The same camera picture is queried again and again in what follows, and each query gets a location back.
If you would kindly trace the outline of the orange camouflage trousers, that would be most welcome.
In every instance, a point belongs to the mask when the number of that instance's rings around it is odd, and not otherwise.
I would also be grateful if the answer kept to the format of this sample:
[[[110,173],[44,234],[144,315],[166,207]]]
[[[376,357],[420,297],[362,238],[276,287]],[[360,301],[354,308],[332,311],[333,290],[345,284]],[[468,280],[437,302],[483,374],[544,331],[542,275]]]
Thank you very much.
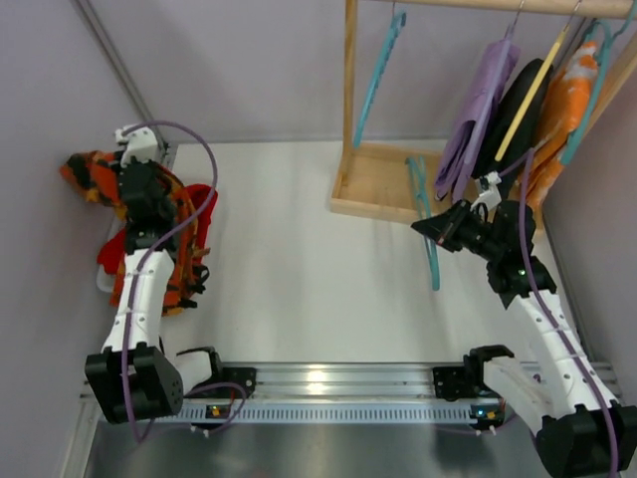
[[[179,225],[184,226],[181,229],[183,230],[193,221],[194,216],[190,216],[181,223],[178,222],[178,206],[176,204],[175,193],[178,186],[186,185],[168,168],[157,162],[151,162],[152,165],[160,167],[164,180],[170,186],[170,198],[174,206],[174,220],[172,223],[137,224],[128,222],[126,220],[126,209],[118,199],[117,180],[119,172],[122,169],[119,163],[121,155],[121,151],[104,152],[99,150],[74,153],[60,167],[60,174],[85,201],[101,204],[113,209],[115,215],[123,221],[126,230],[124,245],[125,256],[133,253],[136,249],[146,249],[152,246],[157,240],[161,239],[162,236]],[[178,232],[162,241],[157,247],[159,251],[165,250],[169,253],[174,262],[174,268],[178,251],[178,241],[173,239],[173,236]],[[194,283],[183,283],[179,281],[178,278],[175,280],[173,269],[164,294],[162,309],[164,316],[177,315],[187,309],[195,309],[197,307],[193,296],[205,291],[205,282],[210,275],[208,267],[203,264],[203,258],[202,264],[199,266],[198,277]],[[114,307],[118,305],[121,298],[124,277],[125,264],[120,279],[115,277],[114,286],[110,293],[109,303]]]

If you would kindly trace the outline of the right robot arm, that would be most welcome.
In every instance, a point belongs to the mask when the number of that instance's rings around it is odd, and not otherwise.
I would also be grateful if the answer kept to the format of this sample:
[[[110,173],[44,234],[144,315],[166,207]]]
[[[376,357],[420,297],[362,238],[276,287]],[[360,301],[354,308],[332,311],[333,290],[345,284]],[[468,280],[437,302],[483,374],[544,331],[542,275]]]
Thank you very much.
[[[591,364],[563,314],[557,286],[532,254],[536,224],[523,202],[504,200],[491,219],[467,200],[412,223],[449,252],[486,262],[487,279],[540,369],[531,377],[504,346],[473,349],[465,363],[477,388],[496,393],[527,426],[552,477],[616,477],[636,451],[636,408],[623,405]]]

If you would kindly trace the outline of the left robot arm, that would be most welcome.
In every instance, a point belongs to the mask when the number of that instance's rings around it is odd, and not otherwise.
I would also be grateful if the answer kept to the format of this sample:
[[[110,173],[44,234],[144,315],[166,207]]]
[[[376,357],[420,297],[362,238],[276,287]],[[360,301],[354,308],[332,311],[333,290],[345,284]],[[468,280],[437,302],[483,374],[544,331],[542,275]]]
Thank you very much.
[[[106,177],[124,213],[111,295],[117,310],[85,374],[106,420],[134,423],[178,413],[184,396],[218,373],[213,348],[171,353],[161,336],[163,320],[196,308],[194,296],[206,289],[203,259],[218,194],[186,186],[154,162],[134,161]]]

